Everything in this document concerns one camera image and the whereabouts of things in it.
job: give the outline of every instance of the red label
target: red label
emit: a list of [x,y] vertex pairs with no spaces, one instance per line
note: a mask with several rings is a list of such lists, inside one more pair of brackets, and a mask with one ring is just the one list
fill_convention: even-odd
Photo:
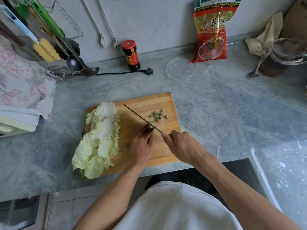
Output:
[[135,65],[139,62],[137,53],[130,55],[130,56],[126,56],[126,58],[127,58],[128,64],[130,64],[130,65]]

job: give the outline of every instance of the left hand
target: left hand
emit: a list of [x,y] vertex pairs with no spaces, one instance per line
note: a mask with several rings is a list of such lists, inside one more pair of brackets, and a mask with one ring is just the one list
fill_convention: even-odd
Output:
[[130,165],[144,169],[153,148],[154,128],[142,127],[130,145]]

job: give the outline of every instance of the cabbage leaf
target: cabbage leaf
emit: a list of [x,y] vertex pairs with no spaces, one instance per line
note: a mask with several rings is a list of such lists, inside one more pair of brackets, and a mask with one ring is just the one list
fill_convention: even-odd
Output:
[[86,178],[97,178],[114,166],[110,160],[118,153],[119,114],[114,103],[103,102],[86,115],[91,131],[83,136],[71,160],[73,170],[80,168]]

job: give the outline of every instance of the jar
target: jar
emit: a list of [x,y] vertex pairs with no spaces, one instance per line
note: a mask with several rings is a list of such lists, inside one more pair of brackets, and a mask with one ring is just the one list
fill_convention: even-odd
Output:
[[277,77],[293,65],[307,62],[306,46],[293,38],[275,40],[260,64],[259,71],[268,77]]
[[135,72],[140,69],[141,64],[138,60],[138,54],[136,52],[136,44],[132,39],[125,40],[122,42],[122,50],[126,55],[126,59],[128,62],[128,68]]

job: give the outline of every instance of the knife blade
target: knife blade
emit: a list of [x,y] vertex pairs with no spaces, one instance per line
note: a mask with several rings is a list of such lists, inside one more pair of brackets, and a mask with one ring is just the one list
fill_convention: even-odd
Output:
[[154,125],[152,125],[150,122],[148,122],[146,119],[144,119],[142,116],[140,116],[139,114],[137,114],[135,111],[133,111],[132,109],[130,109],[129,107],[127,107],[125,104],[124,106],[126,108],[128,108],[129,110],[131,110],[134,114],[136,114],[137,116],[139,116],[142,120],[144,120],[146,123],[148,123],[150,126],[152,126],[154,129],[158,130],[159,132],[163,133],[162,131],[160,131],[158,128],[156,128]]

